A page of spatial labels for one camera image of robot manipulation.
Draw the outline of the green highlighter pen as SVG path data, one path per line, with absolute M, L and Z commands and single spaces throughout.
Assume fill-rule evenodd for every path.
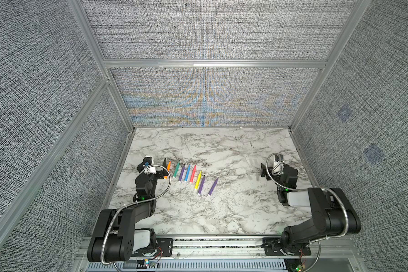
M 173 177 L 175 178 L 176 176 L 177 176 L 177 173 L 178 173 L 178 171 L 179 171 L 179 168 L 180 168 L 180 162 L 178 162 L 177 164 L 176 164 L 176 166 L 175 166 L 175 170 L 174 170 L 174 173 L 173 173 Z

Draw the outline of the purple highlighter pen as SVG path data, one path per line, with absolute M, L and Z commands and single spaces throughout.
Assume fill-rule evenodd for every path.
M 179 182 L 182 182 L 184 171 L 185 171 L 185 165 L 182 166 L 181 172 L 179 174 Z
M 211 196 L 213 194 L 213 192 L 215 190 L 215 187 L 218 184 L 218 180 L 219 180 L 219 178 L 216 178 L 216 180 L 213 182 L 213 184 L 212 184 L 212 186 L 211 186 L 211 188 L 210 188 L 210 190 L 208 192 L 208 196 Z
M 205 179 L 206 179 L 206 176 L 203 175 L 203 176 L 202 176 L 202 179 L 201 179 L 201 181 L 200 181 L 200 184 L 199 184 L 199 189 L 198 189 L 198 195 L 199 195 L 199 196 L 202 194 L 202 190 L 203 190 L 203 187 L 204 187 Z

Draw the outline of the blue highlighter pen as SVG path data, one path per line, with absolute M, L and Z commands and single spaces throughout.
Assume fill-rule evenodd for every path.
M 191 165 L 189 164 L 188 167 L 187 167 L 186 174 L 185 174 L 185 176 L 184 176 L 184 182 L 188 182 L 188 177 L 189 177 L 190 169 L 191 169 Z

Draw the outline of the pink highlighter pen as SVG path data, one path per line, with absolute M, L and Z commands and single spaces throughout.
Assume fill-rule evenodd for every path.
M 189 183 L 193 183 L 193 181 L 194 181 L 194 176 L 195 176 L 195 174 L 196 174 L 196 169 L 197 169 L 197 166 L 196 165 L 194 165 L 194 167 L 193 167 L 193 169 L 192 169 L 192 173 L 191 173 L 191 176 L 190 176 L 190 180 L 189 180 Z

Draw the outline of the yellow highlighter pen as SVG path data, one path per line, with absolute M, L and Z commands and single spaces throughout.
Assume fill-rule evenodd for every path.
M 195 184 L 195 187 L 194 187 L 195 190 L 198 190 L 201 179 L 202 179 L 202 171 L 200 171 L 198 176 L 197 176 L 197 181 L 196 181 L 196 184 Z

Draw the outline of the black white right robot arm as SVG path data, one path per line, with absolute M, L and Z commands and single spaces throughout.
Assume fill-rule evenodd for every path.
M 266 254 L 296 255 L 313 243 L 359 233 L 361 221 L 342 189 L 297 188 L 299 171 L 286 164 L 283 156 L 272 153 L 261 164 L 261 176 L 277 186 L 279 202 L 286 207 L 306 207 L 311 218 L 284 228 L 278 238 L 262 241 Z

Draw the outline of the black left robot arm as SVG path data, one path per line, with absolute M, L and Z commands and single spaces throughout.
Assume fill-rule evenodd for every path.
M 132 256 L 155 256 L 161 251 L 154 229 L 137 229 L 136 223 L 155 213 L 157 199 L 161 197 L 156 195 L 158 181 L 168 177 L 171 186 L 168 163 L 164 160 L 162 165 L 155 165 L 153 158 L 146 156 L 137 170 L 132 203 L 100 212 L 87 249 L 89 262 L 106 265 L 127 261 Z

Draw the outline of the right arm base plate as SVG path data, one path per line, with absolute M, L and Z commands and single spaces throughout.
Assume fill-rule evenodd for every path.
M 288 243 L 283 244 L 281 238 L 263 238 L 261 248 L 266 256 L 299 256 L 301 254 L 310 256 L 311 250 L 308 244 Z

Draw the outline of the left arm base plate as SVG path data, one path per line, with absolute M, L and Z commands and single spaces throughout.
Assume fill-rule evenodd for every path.
M 171 257 L 173 252 L 173 239 L 171 238 L 156 238 L 156 242 L 151 242 L 146 248 L 142 248 L 134 252 L 132 257 L 147 257 L 154 258 L 158 255 L 162 257 Z

